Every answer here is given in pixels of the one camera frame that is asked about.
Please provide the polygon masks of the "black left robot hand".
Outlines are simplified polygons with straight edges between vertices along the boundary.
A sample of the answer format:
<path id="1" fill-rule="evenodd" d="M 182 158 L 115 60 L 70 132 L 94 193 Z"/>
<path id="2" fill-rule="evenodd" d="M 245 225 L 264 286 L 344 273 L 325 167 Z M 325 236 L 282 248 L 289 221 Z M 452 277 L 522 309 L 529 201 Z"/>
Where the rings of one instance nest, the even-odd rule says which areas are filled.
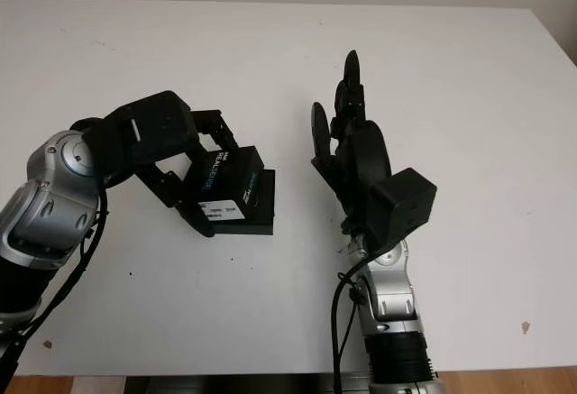
<path id="1" fill-rule="evenodd" d="M 197 132 L 209 135 L 219 148 L 238 147 L 220 110 L 193 111 L 191 114 Z M 175 208 L 193 229 L 205 237 L 213 237 L 215 228 L 198 204 L 203 168 L 208 163 L 210 151 L 196 141 L 184 153 L 191 161 L 184 179 L 173 171 L 163 172 L 155 163 L 141 166 L 135 175 L 166 207 Z"/>

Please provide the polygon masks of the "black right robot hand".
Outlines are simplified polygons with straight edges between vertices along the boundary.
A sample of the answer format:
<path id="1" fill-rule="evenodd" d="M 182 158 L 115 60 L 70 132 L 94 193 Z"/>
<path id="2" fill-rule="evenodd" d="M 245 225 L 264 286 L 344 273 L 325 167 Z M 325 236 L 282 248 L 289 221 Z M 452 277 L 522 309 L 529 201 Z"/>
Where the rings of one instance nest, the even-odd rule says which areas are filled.
<path id="1" fill-rule="evenodd" d="M 370 189 L 391 176 L 391 166 L 379 126 L 366 118 L 355 50 L 347 54 L 343 79 L 335 90 L 334 117 L 328 120 L 323 106 L 315 102 L 311 129 L 315 152 L 311 163 L 342 205 L 342 232 L 364 233 Z"/>

